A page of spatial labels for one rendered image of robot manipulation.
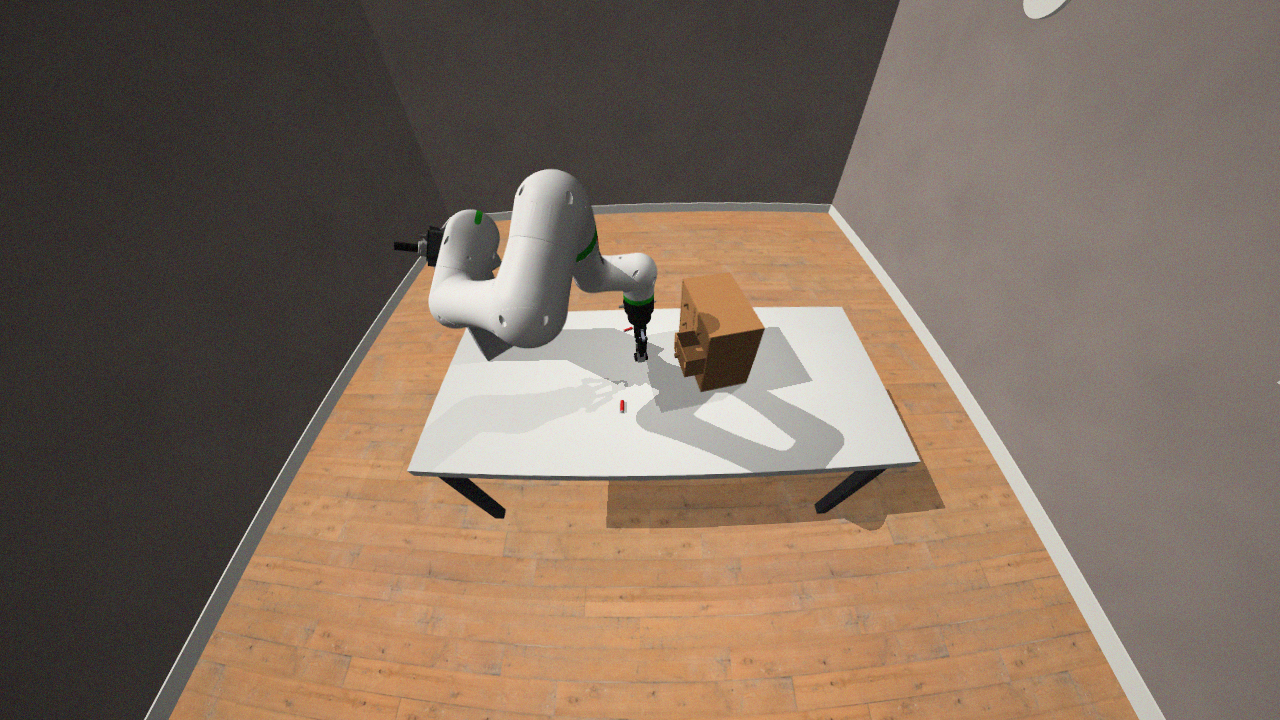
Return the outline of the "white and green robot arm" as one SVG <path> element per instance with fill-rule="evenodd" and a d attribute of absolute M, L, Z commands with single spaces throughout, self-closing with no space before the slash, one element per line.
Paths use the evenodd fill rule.
<path fill-rule="evenodd" d="M 436 231 L 430 225 L 420 234 L 426 241 L 394 242 L 394 250 L 436 266 L 429 309 L 448 328 L 495 332 L 518 348 L 548 345 L 564 327 L 572 278 L 588 293 L 623 291 L 628 316 L 654 311 L 657 264 L 644 252 L 599 252 L 588 192 L 564 170 L 538 170 L 520 184 L 497 282 L 489 278 L 500 234 L 490 217 L 458 211 Z"/>

